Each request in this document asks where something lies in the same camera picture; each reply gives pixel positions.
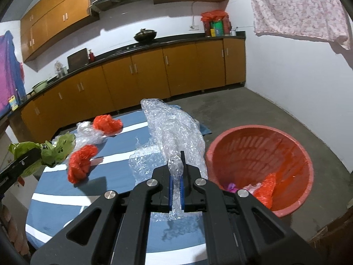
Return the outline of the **blue striped table cloth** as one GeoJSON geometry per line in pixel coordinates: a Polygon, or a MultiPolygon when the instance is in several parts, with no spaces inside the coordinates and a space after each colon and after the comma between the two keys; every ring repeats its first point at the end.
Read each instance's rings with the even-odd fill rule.
{"type": "MultiPolygon", "coordinates": [[[[118,193],[134,188],[136,179],[129,158],[138,144],[150,139],[142,111],[121,115],[123,130],[98,145],[87,182],[73,185],[67,179],[68,163],[45,168],[31,198],[26,235],[38,249],[107,190],[118,193]]],[[[189,214],[178,220],[151,222],[146,249],[147,264],[207,264],[202,218],[189,214]]]]}

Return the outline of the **long bubble wrap sheet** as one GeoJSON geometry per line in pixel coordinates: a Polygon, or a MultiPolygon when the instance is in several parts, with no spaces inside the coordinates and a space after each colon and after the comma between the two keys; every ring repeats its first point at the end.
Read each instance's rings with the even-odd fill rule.
{"type": "Polygon", "coordinates": [[[173,181],[172,211],[153,213],[152,221],[170,221],[189,217],[181,209],[181,182],[183,165],[181,152],[186,163],[197,167],[201,177],[207,179],[205,163],[205,141],[200,131],[200,124],[179,106],[169,105],[160,99],[143,99],[141,108],[148,123],[149,140],[136,143],[136,150],[129,158],[129,166],[135,183],[152,177],[153,170],[167,165],[173,181]]]}

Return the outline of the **purple blue hanging cloth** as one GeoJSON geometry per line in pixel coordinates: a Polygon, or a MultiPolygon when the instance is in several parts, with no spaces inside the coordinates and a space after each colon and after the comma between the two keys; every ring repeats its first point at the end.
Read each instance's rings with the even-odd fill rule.
{"type": "Polygon", "coordinates": [[[13,35],[7,30],[5,34],[1,35],[1,117],[11,110],[9,100],[12,96],[20,104],[26,98],[23,66],[17,60],[14,51],[13,35]]]}

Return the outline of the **black wok with lid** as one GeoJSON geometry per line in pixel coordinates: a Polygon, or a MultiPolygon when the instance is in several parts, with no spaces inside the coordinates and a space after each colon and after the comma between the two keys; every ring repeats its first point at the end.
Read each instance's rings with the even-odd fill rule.
{"type": "Polygon", "coordinates": [[[135,34],[134,39],[140,44],[150,44],[157,36],[157,32],[152,29],[141,29],[137,34],[135,34]]]}

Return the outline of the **glass jar with bag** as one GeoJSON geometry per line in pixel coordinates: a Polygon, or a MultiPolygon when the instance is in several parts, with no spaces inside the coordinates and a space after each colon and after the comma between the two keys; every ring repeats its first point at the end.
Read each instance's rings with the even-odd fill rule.
{"type": "Polygon", "coordinates": [[[68,74],[68,70],[67,70],[67,67],[65,67],[61,62],[59,61],[56,61],[55,64],[54,64],[54,70],[55,70],[55,73],[56,75],[59,77],[59,78],[62,78],[64,77],[65,75],[68,74]]]}

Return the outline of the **magenta plastic bag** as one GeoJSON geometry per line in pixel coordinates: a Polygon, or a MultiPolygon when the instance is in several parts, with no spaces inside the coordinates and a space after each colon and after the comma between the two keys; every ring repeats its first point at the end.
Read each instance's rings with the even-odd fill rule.
{"type": "Polygon", "coordinates": [[[232,182],[227,186],[227,189],[226,189],[226,191],[230,193],[236,193],[238,190],[239,189],[237,188],[236,184],[232,182]]]}

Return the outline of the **light green plastic bag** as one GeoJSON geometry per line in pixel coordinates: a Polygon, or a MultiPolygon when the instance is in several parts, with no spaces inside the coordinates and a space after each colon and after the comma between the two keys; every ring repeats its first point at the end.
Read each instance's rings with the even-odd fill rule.
{"type": "Polygon", "coordinates": [[[65,133],[55,137],[53,142],[45,141],[43,144],[35,143],[32,141],[11,143],[8,151],[17,160],[20,156],[24,155],[33,148],[41,151],[41,158],[33,165],[29,166],[21,174],[22,178],[28,177],[36,173],[41,166],[48,166],[54,168],[56,165],[63,162],[74,150],[76,145],[76,137],[73,133],[65,133]]]}

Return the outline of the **red bag back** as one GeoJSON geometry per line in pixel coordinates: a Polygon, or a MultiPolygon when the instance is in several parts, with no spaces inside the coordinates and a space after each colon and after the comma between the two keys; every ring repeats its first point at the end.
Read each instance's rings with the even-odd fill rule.
{"type": "Polygon", "coordinates": [[[95,117],[93,127],[102,131],[105,135],[112,135],[122,130],[123,122],[120,119],[114,120],[109,114],[99,115],[95,117]]]}

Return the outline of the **pink floral hanging cloth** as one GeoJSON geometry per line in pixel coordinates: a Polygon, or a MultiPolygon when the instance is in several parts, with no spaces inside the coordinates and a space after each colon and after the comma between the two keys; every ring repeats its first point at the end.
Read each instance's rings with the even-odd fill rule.
{"type": "Polygon", "coordinates": [[[335,42],[351,49],[351,29],[340,0],[251,0],[257,35],[335,42]]]}

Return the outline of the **red bottle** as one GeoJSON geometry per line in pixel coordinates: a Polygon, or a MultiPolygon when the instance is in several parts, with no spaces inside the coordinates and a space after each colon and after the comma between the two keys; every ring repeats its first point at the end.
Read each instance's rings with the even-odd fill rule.
{"type": "Polygon", "coordinates": [[[95,56],[94,56],[94,54],[93,54],[93,52],[92,52],[91,49],[88,50],[88,61],[89,61],[90,63],[92,63],[92,62],[95,61],[95,56]]]}

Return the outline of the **red bag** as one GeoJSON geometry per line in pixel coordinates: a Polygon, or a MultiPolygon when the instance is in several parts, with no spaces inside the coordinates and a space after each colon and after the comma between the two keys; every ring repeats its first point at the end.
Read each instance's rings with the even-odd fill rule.
{"type": "Polygon", "coordinates": [[[93,127],[102,131],[105,135],[112,135],[122,130],[123,122],[120,119],[114,120],[109,114],[99,115],[95,117],[93,127]]]}
{"type": "Polygon", "coordinates": [[[95,145],[84,145],[72,153],[69,158],[68,181],[78,184],[84,181],[89,173],[91,158],[97,155],[98,148],[95,145]]]}
{"type": "Polygon", "coordinates": [[[253,196],[265,207],[271,209],[273,203],[273,192],[276,187],[276,174],[269,174],[261,183],[261,186],[255,190],[253,196]]]}

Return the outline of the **red plastic waste basket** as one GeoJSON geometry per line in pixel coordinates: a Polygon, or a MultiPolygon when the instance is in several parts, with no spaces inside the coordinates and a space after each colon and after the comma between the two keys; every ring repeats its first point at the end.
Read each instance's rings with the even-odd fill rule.
{"type": "Polygon", "coordinates": [[[211,143],[205,160],[208,178],[222,190],[262,183],[276,175],[272,212],[292,214],[304,204],[314,183],[314,167],[304,147],[289,134],[263,125],[231,128],[211,143]]]}

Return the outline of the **white plastic bag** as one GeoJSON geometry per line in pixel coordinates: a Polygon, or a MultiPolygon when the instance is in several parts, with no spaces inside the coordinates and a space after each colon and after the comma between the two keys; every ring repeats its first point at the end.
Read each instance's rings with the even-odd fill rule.
{"type": "Polygon", "coordinates": [[[261,183],[258,182],[255,185],[249,184],[244,187],[244,190],[247,190],[252,195],[261,187],[261,183]]]}

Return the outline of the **dark cutting board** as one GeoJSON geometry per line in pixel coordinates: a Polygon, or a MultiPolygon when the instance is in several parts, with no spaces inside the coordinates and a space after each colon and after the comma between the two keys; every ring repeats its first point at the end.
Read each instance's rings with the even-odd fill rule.
{"type": "Polygon", "coordinates": [[[67,57],[69,71],[76,71],[89,64],[88,50],[83,48],[67,57]]]}

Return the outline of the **clear plastic bag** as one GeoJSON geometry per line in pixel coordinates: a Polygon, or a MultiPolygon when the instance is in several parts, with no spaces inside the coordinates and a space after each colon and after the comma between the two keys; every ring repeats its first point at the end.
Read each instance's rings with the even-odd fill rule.
{"type": "Polygon", "coordinates": [[[107,141],[107,136],[93,127],[90,121],[77,123],[77,128],[71,132],[65,132],[53,139],[53,145],[58,145],[59,141],[66,138],[71,143],[72,151],[78,151],[85,145],[100,145],[107,141]]]}

